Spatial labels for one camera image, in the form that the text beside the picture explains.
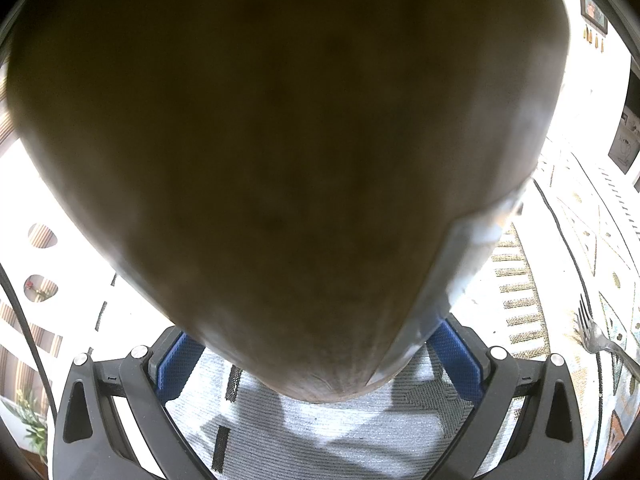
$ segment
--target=wall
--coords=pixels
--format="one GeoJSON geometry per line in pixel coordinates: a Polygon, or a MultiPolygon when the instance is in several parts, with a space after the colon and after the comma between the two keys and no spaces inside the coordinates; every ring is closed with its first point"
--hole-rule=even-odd
{"type": "Polygon", "coordinates": [[[9,430],[9,433],[11,433],[11,436],[21,449],[26,449],[27,451],[33,450],[31,447],[31,441],[27,439],[27,426],[6,408],[4,402],[12,405],[15,405],[15,403],[11,402],[9,399],[0,397],[0,418],[2,418],[2,421],[9,430]]]}
{"type": "Polygon", "coordinates": [[[563,136],[581,156],[607,156],[625,104],[631,56],[609,23],[604,52],[582,38],[586,20],[580,0],[563,0],[569,19],[570,44],[562,88],[548,136],[563,136]]]}

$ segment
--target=white wall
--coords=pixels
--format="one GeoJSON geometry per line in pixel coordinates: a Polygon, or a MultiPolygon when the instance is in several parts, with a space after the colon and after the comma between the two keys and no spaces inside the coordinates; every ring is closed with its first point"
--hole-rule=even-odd
{"type": "Polygon", "coordinates": [[[604,52],[582,38],[586,21],[580,0],[564,0],[570,44],[562,89],[548,136],[563,136],[581,156],[607,156],[625,105],[631,55],[609,23],[604,52]]]}
{"type": "MultiPolygon", "coordinates": [[[[2,265],[29,322],[63,337],[57,358],[40,351],[43,366],[53,382],[54,399],[60,405],[69,367],[76,354],[92,347],[95,360],[122,358],[135,345],[151,345],[171,322],[121,277],[115,286],[110,285],[114,270],[62,211],[38,176],[20,140],[0,156],[0,182],[0,203],[4,211],[0,223],[2,265]],[[30,244],[29,227],[37,222],[52,229],[58,238],[56,245],[39,249],[30,244]],[[22,288],[31,274],[53,280],[59,286],[56,295],[41,303],[31,303],[22,288]],[[103,301],[107,301],[108,306],[100,331],[96,332],[94,327],[103,301]]],[[[0,300],[8,303],[1,288],[0,300]]],[[[22,334],[1,319],[0,344],[35,369],[22,334]]],[[[7,420],[2,408],[0,406],[0,416],[7,420]]],[[[51,459],[54,426],[50,411],[47,421],[47,455],[51,459]]],[[[16,426],[15,431],[14,438],[23,437],[19,427],[16,426]]],[[[139,456],[138,459],[144,467],[161,475],[152,458],[147,460],[139,456]]]]}
{"type": "Polygon", "coordinates": [[[21,449],[34,452],[34,449],[31,446],[31,441],[27,439],[27,425],[25,425],[13,413],[11,413],[4,405],[4,402],[7,402],[14,406],[15,403],[11,402],[9,399],[5,399],[4,397],[0,397],[0,400],[0,418],[2,418],[4,425],[9,430],[9,433],[11,433],[11,436],[14,438],[16,444],[21,449]]]}

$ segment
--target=framed picture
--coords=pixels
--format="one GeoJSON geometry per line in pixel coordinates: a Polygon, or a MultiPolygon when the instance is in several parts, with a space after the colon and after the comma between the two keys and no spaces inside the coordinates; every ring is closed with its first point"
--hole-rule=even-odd
{"type": "Polygon", "coordinates": [[[583,18],[597,28],[602,34],[609,30],[609,20],[593,0],[580,0],[580,13],[583,18]]]}

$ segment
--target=black cable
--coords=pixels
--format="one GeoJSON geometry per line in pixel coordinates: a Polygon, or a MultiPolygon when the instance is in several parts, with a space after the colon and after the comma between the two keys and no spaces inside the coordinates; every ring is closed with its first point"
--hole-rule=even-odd
{"type": "Polygon", "coordinates": [[[2,264],[0,264],[0,285],[2,285],[2,289],[9,299],[9,303],[11,304],[15,312],[15,317],[18,318],[18,323],[20,324],[20,328],[22,329],[22,334],[27,341],[27,345],[29,345],[29,350],[31,350],[31,356],[36,363],[36,368],[38,369],[38,374],[40,375],[42,386],[44,387],[44,391],[47,394],[49,407],[51,408],[51,416],[53,418],[53,423],[55,424],[58,420],[58,410],[56,409],[56,403],[53,400],[51,385],[49,384],[47,373],[44,371],[44,366],[42,366],[42,360],[40,359],[40,354],[38,353],[36,343],[33,340],[33,334],[31,334],[31,329],[29,328],[27,318],[24,317],[24,312],[22,311],[22,307],[20,306],[20,301],[18,301],[18,296],[15,295],[14,287],[9,281],[9,277],[6,275],[6,272],[4,272],[4,267],[2,266],[2,264]]]}
{"type": "MultiPolygon", "coordinates": [[[[569,247],[569,242],[567,242],[566,238],[564,237],[564,233],[562,232],[562,228],[560,227],[560,221],[558,220],[558,216],[556,215],[556,213],[554,212],[553,208],[551,207],[551,204],[549,203],[549,200],[546,199],[545,193],[544,193],[544,191],[542,191],[542,188],[540,187],[540,184],[538,184],[538,182],[536,181],[535,178],[532,178],[532,180],[533,180],[533,183],[536,185],[536,188],[538,189],[538,192],[540,193],[540,196],[542,197],[542,200],[544,201],[544,203],[546,205],[546,208],[549,209],[549,212],[551,213],[551,216],[554,218],[554,222],[556,223],[556,228],[558,229],[558,233],[560,234],[560,237],[562,238],[562,241],[564,242],[564,246],[566,247],[566,250],[568,251],[569,256],[571,256],[571,259],[574,262],[575,271],[578,273],[578,278],[580,279],[580,284],[582,285],[582,292],[584,294],[584,299],[587,302],[587,308],[589,310],[589,314],[593,315],[593,310],[591,309],[591,300],[589,299],[589,293],[587,292],[587,285],[584,282],[584,278],[582,276],[582,273],[580,272],[580,267],[578,267],[578,261],[575,259],[574,252],[571,250],[571,247],[569,247]]],[[[587,475],[587,479],[588,480],[591,478],[591,474],[593,473],[593,466],[596,463],[596,455],[598,454],[598,444],[600,443],[600,430],[602,428],[602,410],[603,410],[603,407],[602,407],[602,362],[600,361],[600,354],[597,353],[597,352],[596,352],[596,365],[598,366],[598,386],[599,386],[599,389],[600,389],[600,397],[598,398],[598,431],[596,432],[596,445],[594,446],[593,458],[591,459],[591,468],[589,469],[589,474],[587,475]]]]}

